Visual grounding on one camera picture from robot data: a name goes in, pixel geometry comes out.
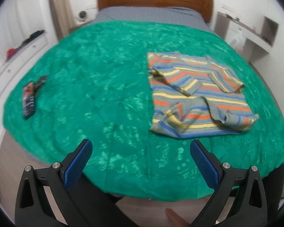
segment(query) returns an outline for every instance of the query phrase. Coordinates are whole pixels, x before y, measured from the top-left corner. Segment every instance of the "striped sweater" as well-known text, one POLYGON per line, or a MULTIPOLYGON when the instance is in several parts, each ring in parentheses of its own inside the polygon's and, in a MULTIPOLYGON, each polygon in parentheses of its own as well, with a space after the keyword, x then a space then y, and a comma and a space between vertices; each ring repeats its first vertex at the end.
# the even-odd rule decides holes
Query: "striped sweater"
POLYGON ((147 58, 153 132, 183 139, 241 134, 258 120, 231 68, 178 52, 148 53, 147 58))

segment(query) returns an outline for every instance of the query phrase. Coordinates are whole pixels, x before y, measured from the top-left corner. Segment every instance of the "bed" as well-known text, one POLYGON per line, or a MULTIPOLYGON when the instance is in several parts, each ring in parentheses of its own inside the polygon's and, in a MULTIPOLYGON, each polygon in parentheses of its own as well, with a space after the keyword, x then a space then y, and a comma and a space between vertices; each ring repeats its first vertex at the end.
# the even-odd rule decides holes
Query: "bed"
POLYGON ((4 127, 29 153, 61 161, 84 138, 93 154, 84 173, 104 192, 161 201, 211 194, 189 153, 191 139, 149 130, 153 114, 147 52, 209 55, 244 82, 260 119, 242 135, 201 137, 233 167, 263 177, 284 163, 284 119, 249 65, 210 30, 213 0, 98 0, 99 14, 49 50, 11 92, 4 127), (49 75, 36 113, 22 118, 21 93, 49 75))

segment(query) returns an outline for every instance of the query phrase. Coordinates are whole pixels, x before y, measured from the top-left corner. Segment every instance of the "finger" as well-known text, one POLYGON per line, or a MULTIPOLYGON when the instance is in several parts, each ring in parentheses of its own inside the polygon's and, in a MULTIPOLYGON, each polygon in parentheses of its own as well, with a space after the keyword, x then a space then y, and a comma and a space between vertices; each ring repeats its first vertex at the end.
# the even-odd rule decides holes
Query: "finger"
POLYGON ((187 223, 183 218, 181 218, 178 214, 176 214, 174 210, 170 208, 166 208, 165 213, 167 217, 173 223, 173 227, 188 227, 189 226, 189 223, 187 223))

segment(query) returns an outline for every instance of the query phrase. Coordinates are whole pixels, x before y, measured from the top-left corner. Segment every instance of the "mattress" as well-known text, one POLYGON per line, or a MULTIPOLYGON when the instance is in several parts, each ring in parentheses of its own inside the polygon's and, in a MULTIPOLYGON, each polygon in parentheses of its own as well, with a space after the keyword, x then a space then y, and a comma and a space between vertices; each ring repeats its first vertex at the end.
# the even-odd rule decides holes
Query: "mattress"
POLYGON ((108 7, 102 9, 91 24, 111 20, 182 25, 215 34, 200 13, 185 7, 108 7))

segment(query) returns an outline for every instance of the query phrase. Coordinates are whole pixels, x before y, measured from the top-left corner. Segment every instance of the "metal screw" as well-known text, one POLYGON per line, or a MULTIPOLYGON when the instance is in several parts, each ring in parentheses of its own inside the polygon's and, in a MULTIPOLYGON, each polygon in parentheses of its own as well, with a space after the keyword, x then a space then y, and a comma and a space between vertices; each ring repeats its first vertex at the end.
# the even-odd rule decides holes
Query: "metal screw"
POLYGON ((230 163, 224 162, 222 165, 226 169, 230 168, 230 163))
POLYGON ((258 170, 258 168, 256 166, 251 166, 251 169, 256 172, 258 170))
POLYGON ((53 168, 58 168, 60 166, 60 163, 59 162, 55 162, 52 164, 52 167, 53 168))
POLYGON ((25 167, 24 170, 25 170, 26 172, 29 172, 29 171, 31 170, 31 166, 25 167))

